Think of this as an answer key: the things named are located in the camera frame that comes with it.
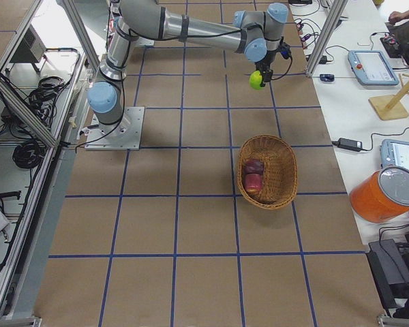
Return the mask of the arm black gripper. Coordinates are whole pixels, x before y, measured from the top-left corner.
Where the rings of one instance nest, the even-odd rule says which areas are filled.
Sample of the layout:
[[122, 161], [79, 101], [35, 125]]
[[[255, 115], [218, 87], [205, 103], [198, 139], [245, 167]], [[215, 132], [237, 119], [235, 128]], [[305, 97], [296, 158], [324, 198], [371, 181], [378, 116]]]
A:
[[290, 46], [283, 39], [280, 39], [278, 42], [273, 42], [273, 45], [275, 48], [267, 50], [265, 57], [255, 63], [255, 77], [259, 84], [266, 84], [271, 81], [273, 77], [271, 65], [278, 54], [281, 54], [285, 60], [292, 58]]

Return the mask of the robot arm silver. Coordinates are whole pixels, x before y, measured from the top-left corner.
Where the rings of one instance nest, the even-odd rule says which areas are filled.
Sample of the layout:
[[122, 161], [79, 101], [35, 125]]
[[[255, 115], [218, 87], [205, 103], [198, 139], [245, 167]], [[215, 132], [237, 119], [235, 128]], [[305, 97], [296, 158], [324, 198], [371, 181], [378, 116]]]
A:
[[99, 138], [109, 142], [123, 137], [132, 125], [127, 117], [123, 81], [129, 55], [139, 38], [155, 42], [177, 41], [243, 54], [255, 65], [249, 77], [253, 89], [273, 79], [277, 53], [290, 58], [284, 42], [288, 8], [271, 3], [265, 11], [237, 11], [231, 25], [222, 25], [175, 14], [157, 1], [120, 1], [115, 32], [102, 59], [97, 78], [87, 93], [89, 107], [98, 119]]

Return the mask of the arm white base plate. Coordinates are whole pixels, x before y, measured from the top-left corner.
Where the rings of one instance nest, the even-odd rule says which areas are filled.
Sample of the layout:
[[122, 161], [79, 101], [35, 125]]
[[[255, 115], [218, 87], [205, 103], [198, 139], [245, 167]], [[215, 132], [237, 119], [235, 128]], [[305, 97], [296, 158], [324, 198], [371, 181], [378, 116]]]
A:
[[140, 149], [144, 107], [126, 107], [119, 126], [100, 124], [96, 114], [92, 123], [97, 127], [87, 132], [85, 149], [89, 151], [125, 151]]

